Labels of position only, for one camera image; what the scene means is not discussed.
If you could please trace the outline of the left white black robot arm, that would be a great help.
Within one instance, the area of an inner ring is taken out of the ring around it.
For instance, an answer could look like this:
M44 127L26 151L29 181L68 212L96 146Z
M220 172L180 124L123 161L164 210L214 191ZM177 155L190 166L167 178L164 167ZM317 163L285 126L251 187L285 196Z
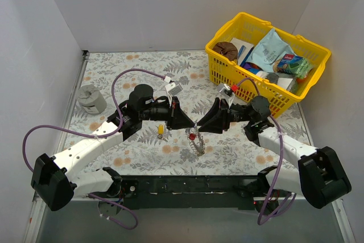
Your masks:
M129 99L94 132L71 148L52 157L42 154L36 159L31 186L52 211L66 206L73 197L102 193L117 197L122 191L122 177L110 167L89 175L80 171L108 149L118 146L142 127L143 121L165 122L168 130L194 127L194 122L182 111L177 97L154 99L153 88L139 84Z

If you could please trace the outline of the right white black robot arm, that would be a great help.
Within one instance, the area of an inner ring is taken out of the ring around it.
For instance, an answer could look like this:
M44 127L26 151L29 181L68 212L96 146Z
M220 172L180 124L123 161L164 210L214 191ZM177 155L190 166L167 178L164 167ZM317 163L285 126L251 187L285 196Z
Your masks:
M275 166L261 171L257 188L264 196L276 190L292 192L321 209L351 191L349 178L332 148L319 149L284 135L270 122L270 114L269 101L263 96L254 97L247 105L229 105L225 99L216 98L197 125L200 132L221 134L232 122L247 122L244 131L249 141L283 156L295 167L284 170Z

